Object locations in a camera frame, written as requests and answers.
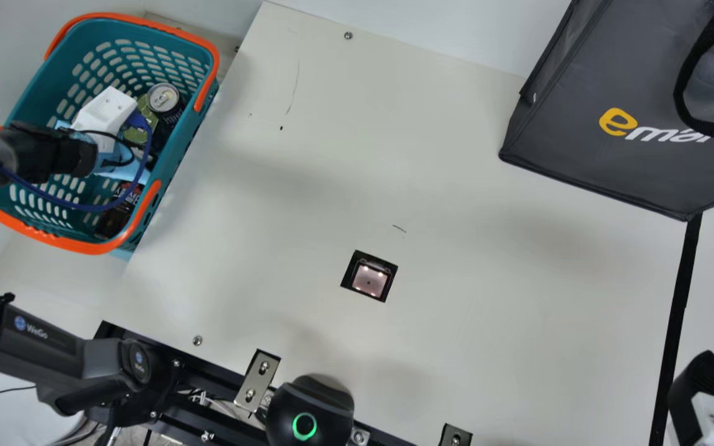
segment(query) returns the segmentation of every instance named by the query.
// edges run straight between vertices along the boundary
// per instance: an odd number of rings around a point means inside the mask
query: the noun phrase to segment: black shopping bag
[[[500,157],[682,221],[714,206],[714,1],[574,0]]]

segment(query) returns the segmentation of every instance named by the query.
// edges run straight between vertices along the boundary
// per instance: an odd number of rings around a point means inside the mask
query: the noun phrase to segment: emart logo
[[[608,135],[624,136],[624,139],[643,142],[671,143],[705,143],[710,136],[702,135],[693,129],[655,129],[655,127],[638,127],[638,121],[624,110],[612,108],[600,118],[600,127]]]

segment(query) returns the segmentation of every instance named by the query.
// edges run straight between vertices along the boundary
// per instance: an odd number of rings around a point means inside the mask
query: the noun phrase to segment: basket handle
[[[206,78],[206,81],[204,81],[200,93],[198,94],[198,98],[195,101],[195,105],[193,106],[193,109],[195,109],[198,113],[203,110],[203,104],[206,102],[206,96],[208,95],[209,89],[216,78],[216,71],[219,71],[219,51],[213,43],[208,42],[206,39],[195,36],[195,34],[192,33],[187,33],[182,29],[172,28],[171,26],[164,25],[163,23],[153,22],[152,20],[125,14],[116,14],[116,12],[91,12],[90,14],[84,14],[72,19],[68,23],[65,23],[65,26],[63,26],[59,33],[54,36],[54,40],[51,41],[51,45],[48,45],[48,50],[46,50],[43,60],[46,60],[49,56],[51,56],[51,52],[54,51],[54,48],[56,48],[60,42],[62,42],[62,39],[66,34],[68,34],[68,31],[70,31],[74,25],[93,18],[108,18],[112,20],[120,20],[121,22],[134,23],[134,25],[147,26],[148,28],[158,29],[159,31],[164,31],[164,33],[172,34],[173,36],[180,37],[184,40],[189,40],[189,42],[196,43],[197,45],[206,48],[206,50],[208,50],[213,57],[213,65],[209,69],[209,75]]]
[[[156,194],[158,194],[160,189],[161,181],[153,181],[153,184],[151,184],[148,192],[146,192],[144,197],[142,197],[139,208],[134,211],[134,216],[131,218],[131,223],[128,227],[123,229],[117,237],[103,243],[90,243],[87,241],[73,240],[49,234],[49,232],[32,228],[32,226],[23,223],[23,221],[18,220],[16,217],[13,217],[5,211],[2,211],[2,209],[0,209],[0,223],[8,226],[8,228],[14,231],[20,232],[26,237],[42,241],[46,245],[51,245],[55,248],[79,252],[80,254],[88,254],[89,256],[100,256],[101,254],[107,254],[107,252],[111,252],[119,248],[120,245],[125,243],[125,240],[128,240],[128,237],[131,237],[131,235],[134,234],[134,231],[137,226],[139,226],[139,223],[142,223],[142,217],[144,217],[145,211],[148,210],[148,207],[150,207],[153,202],[153,197],[156,197]]]

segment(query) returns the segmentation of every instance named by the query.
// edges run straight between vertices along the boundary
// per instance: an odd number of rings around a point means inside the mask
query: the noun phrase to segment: white table
[[[265,4],[122,277],[36,248],[97,273],[23,273],[19,305],[275,353],[275,385],[331,375],[416,444],[645,444],[685,226],[502,164],[523,82]],[[355,249],[399,266],[386,303],[340,288]]]

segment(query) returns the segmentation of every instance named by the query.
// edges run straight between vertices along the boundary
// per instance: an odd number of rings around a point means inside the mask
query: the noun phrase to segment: black pole
[[[660,365],[660,380],[657,386],[657,399],[654,401],[654,417],[649,434],[649,446],[663,446],[668,421],[668,390],[674,383],[674,369],[677,367],[679,339],[682,336],[682,321],[688,305],[690,282],[694,275],[696,248],[699,243],[699,231],[702,228],[702,214],[688,221],[685,229],[685,242],[682,245],[682,259],[679,260],[677,282],[674,285],[674,299],[671,301],[671,316],[668,318],[666,346],[663,347],[663,363]]]

